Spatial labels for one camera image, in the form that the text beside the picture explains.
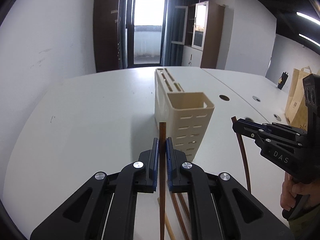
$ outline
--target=beige plastic utensil holder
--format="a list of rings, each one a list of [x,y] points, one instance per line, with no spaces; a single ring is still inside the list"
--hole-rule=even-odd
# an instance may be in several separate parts
[[[155,72],[155,118],[167,123],[173,147],[192,161],[210,122],[214,104],[203,92],[186,93],[166,68]]]

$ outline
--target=bag handle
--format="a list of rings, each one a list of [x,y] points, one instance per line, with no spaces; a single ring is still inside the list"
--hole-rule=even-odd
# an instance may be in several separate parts
[[[311,68],[310,68],[309,66],[303,67],[303,68],[301,69],[301,71],[304,71],[304,69],[308,69],[308,70],[310,71],[310,74],[312,74]]]

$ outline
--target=ceiling light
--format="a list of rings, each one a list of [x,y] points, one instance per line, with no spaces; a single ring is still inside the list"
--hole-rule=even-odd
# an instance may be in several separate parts
[[[297,12],[297,14],[298,14],[299,16],[301,16],[301,17],[304,17],[304,18],[306,18],[306,19],[308,19],[308,20],[310,20],[310,21],[312,21],[312,22],[320,25],[320,21],[318,21],[318,20],[316,20],[316,19],[314,19],[314,18],[312,18],[312,17],[310,17],[310,16],[308,16],[308,15],[305,15],[305,14],[300,13],[300,12]]]
[[[307,39],[308,41],[313,42],[314,44],[316,44],[316,45],[318,45],[318,46],[320,47],[320,44],[319,44],[319,43],[317,43],[317,42],[315,42],[315,41],[313,41],[312,39],[310,39],[310,38],[308,38],[308,37],[306,37],[306,36],[304,36],[304,35],[302,35],[302,34],[300,34],[300,33],[299,33],[299,36],[301,36],[301,37],[303,37],[303,38]]]

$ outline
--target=green clothing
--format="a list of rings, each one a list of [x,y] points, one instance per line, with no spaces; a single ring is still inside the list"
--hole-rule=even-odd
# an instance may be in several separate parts
[[[303,230],[305,230],[312,222],[312,220],[315,218],[315,216],[320,212],[320,205],[316,206],[313,208],[311,211],[308,213],[294,219],[294,220],[289,220],[289,226],[290,230],[294,234],[295,238],[298,238]]]

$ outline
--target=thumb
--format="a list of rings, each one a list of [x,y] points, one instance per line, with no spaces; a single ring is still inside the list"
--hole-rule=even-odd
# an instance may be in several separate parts
[[[311,191],[311,184],[297,183],[292,186],[292,192],[300,195],[309,195]]]

